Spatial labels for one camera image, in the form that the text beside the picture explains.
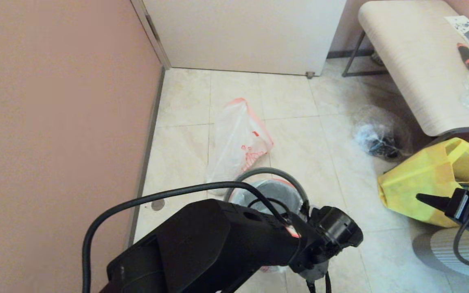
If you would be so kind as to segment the yellow tote bag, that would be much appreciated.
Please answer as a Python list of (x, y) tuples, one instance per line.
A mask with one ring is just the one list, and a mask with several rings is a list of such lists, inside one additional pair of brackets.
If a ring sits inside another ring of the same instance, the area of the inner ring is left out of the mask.
[(378, 178), (379, 198), (386, 208), (445, 228), (457, 224), (416, 195), (450, 198), (462, 187), (469, 190), (469, 142), (460, 138), (424, 148)]

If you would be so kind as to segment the clear plastic bag dark contents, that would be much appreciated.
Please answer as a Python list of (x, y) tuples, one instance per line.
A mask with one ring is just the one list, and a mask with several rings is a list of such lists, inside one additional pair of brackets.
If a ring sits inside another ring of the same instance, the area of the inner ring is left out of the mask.
[(352, 136), (363, 152), (384, 161), (401, 161), (414, 152), (408, 125), (381, 107), (362, 107), (353, 117)]

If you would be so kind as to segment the black round trash bin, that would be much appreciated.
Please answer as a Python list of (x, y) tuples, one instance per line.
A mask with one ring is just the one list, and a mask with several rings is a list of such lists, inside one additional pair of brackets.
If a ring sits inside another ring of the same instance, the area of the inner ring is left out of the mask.
[[(307, 220), (307, 211), (305, 211), (306, 200), (302, 198), (299, 191), (290, 183), (283, 179), (265, 179), (249, 182), (249, 185), (259, 190), (277, 210), (279, 214), (292, 212), (300, 219)], [(251, 208), (261, 214), (268, 214), (273, 217), (272, 212), (248, 190), (234, 188), (228, 189), (224, 195), (224, 201), (236, 204), (242, 207)], [(263, 244), (263, 252), (259, 256), (264, 260), (263, 271), (282, 272), (287, 266), (287, 252), (284, 248), (279, 248), (279, 244), (272, 243), (272, 240), (266, 239)]]

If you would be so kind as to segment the grey ribbed round object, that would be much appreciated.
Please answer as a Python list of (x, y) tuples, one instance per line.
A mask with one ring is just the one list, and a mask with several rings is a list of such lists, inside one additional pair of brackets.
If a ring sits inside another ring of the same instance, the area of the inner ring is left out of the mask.
[[(415, 255), (428, 267), (451, 274), (469, 276), (469, 265), (462, 263), (454, 254), (454, 239), (458, 228), (427, 232), (412, 241)], [(458, 250), (469, 261), (469, 232), (462, 234)]]

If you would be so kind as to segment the beige bench with black legs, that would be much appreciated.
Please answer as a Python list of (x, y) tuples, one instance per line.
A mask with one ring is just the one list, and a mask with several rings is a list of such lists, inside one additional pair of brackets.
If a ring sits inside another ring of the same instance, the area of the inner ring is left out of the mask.
[(442, 0), (368, 1), (357, 18), (428, 136), (469, 129), (459, 98), (465, 68), (456, 48), (463, 41), (445, 17), (456, 12)]

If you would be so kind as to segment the black and orange tool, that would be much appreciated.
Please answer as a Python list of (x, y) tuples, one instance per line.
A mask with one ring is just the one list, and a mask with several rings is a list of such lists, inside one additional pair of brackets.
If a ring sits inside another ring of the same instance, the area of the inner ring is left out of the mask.
[(469, 71), (469, 47), (463, 43), (457, 43), (457, 49), (461, 56), (462, 62)]

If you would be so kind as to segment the white door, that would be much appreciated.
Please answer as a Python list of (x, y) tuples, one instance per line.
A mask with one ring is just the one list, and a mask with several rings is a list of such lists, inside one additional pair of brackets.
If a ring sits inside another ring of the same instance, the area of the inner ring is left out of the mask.
[(143, 0), (173, 68), (319, 76), (346, 0)]

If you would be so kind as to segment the white door frame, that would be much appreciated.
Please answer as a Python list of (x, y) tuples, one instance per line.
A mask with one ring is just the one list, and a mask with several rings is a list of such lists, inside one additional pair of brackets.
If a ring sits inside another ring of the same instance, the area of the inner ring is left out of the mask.
[(145, 3), (143, 0), (130, 0), (131, 4), (133, 5), (136, 14), (145, 30), (145, 33), (155, 50), (155, 54), (157, 55), (160, 63), (164, 67), (165, 70), (169, 70), (172, 68), (171, 62), (167, 57), (166, 52), (162, 46), (160, 36), (155, 28), (155, 24), (149, 15)]

